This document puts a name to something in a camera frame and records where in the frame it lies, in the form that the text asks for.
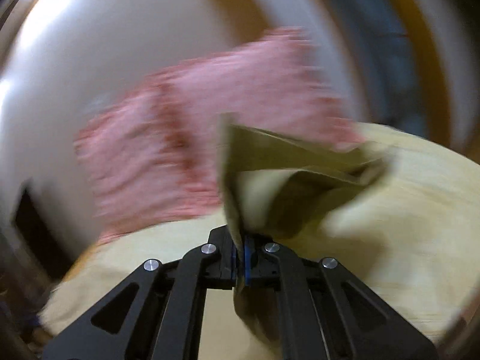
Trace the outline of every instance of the light wooden table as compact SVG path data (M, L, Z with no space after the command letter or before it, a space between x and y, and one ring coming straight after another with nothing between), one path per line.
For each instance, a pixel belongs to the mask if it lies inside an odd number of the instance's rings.
M466 309L480 274L480 166L426 140L362 124L365 136L394 146L392 174L333 212L307 239L287 245L302 257L336 257L432 340ZM167 262L204 243L221 211L165 223L94 246L53 294L44 323L58 332L148 258ZM207 293L200 359L270 359L233 311L229 291Z

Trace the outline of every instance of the triangular cutout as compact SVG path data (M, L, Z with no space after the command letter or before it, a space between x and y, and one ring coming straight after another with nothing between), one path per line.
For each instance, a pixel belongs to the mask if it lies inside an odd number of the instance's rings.
M345 292L353 315L357 320L358 327L361 330L368 332L386 323L387 319L383 313L369 302L354 286L344 282L342 283L342 289Z
M130 283L109 304L92 317L92 325L106 332L117 334L137 295L138 288L138 284Z

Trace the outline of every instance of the silver screw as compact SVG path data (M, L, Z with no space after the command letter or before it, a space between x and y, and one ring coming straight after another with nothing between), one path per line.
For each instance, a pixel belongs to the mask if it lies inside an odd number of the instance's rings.
M202 253L212 254L215 253L217 247L214 244L205 244L202 246Z
M325 257L322 260L322 265L326 269L334 269L334 268L337 268L338 261L336 259L334 259L333 257Z
M148 259L143 263L143 269L146 271L154 271L160 266L160 263L157 259Z
M274 242L269 242L265 245L265 250L269 253L275 253L276 251L279 251L279 249L280 245Z

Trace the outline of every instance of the pink cloth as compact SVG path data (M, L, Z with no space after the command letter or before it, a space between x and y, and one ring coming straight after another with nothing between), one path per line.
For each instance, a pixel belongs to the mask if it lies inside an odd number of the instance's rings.
M92 120L76 142L89 173L101 241L156 223L208 214L220 203L218 115L345 150L363 141L330 87L307 65L297 28L232 52L163 69Z

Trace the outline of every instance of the round tabletop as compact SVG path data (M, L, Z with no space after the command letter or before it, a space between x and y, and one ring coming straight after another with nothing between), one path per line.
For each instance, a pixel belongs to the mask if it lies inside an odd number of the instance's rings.
M314 235L285 244L301 257L337 258L421 332L440 338L477 289L480 167L427 140L361 124L367 139L394 147L391 174L332 212ZM149 258L179 259L225 224L221 209L94 246L55 291L43 322L58 333ZM237 318L230 291L209 290L199 359L270 359Z

